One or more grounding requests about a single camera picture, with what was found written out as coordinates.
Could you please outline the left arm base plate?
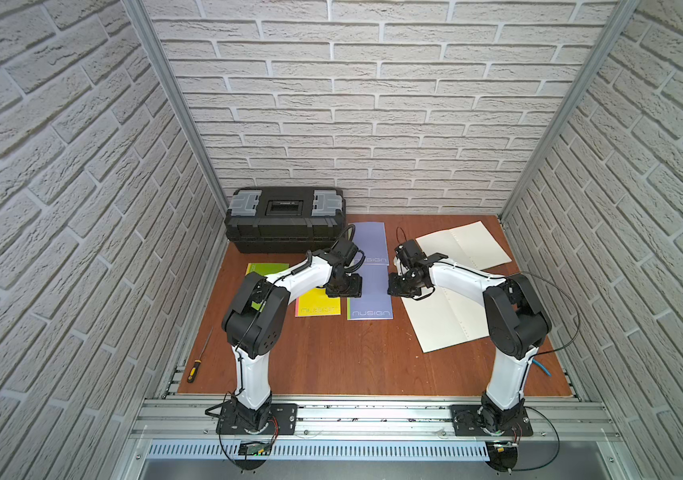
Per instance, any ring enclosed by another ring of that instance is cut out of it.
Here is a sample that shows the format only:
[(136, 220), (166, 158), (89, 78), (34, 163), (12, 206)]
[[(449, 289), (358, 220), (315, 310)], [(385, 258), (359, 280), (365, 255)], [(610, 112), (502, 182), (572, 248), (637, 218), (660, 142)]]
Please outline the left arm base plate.
[(217, 434), (225, 435), (293, 435), (296, 431), (297, 404), (273, 403), (253, 410), (232, 402), (219, 413)]

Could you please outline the purple cover notebook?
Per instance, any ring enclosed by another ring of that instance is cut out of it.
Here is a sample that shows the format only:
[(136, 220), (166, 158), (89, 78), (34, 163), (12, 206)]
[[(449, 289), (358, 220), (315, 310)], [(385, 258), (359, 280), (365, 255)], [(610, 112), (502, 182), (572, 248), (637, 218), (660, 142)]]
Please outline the purple cover notebook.
[(365, 265), (388, 266), (389, 250), (383, 222), (355, 222), (353, 243), (365, 254)]
[(359, 275), (363, 279), (361, 297), (347, 300), (347, 320), (392, 320), (393, 303), (387, 293), (387, 265), (364, 265)]

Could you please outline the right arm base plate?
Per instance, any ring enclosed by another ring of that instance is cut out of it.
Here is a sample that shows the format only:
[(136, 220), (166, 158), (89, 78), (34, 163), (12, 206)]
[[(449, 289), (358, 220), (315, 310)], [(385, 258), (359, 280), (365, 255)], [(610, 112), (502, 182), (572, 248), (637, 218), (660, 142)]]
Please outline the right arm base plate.
[(509, 410), (499, 410), (493, 404), (457, 404), (449, 408), (449, 413), (453, 431), (459, 437), (533, 436), (531, 420), (523, 404)]

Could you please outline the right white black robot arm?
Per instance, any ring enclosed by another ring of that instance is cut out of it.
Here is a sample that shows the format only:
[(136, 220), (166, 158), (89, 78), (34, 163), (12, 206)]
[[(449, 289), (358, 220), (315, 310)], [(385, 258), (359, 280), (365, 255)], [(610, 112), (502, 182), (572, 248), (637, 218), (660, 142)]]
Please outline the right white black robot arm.
[(421, 300), (423, 290), (445, 288), (483, 306), (495, 363), (481, 396), (485, 413), (514, 414), (525, 404), (525, 382), (551, 321), (529, 278), (493, 276), (455, 263), (441, 254), (413, 260), (389, 274), (387, 293)]

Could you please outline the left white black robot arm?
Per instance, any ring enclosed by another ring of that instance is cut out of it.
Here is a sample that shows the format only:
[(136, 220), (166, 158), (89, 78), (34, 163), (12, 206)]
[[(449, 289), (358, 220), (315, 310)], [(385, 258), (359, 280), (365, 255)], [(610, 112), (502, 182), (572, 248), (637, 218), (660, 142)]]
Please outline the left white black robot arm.
[(234, 403), (242, 414), (262, 417), (270, 409), (269, 358), (282, 335), (289, 306), (316, 289), (324, 290), (329, 298), (361, 297), (363, 264), (365, 252), (341, 238), (285, 270), (246, 275), (223, 320), (236, 360)]

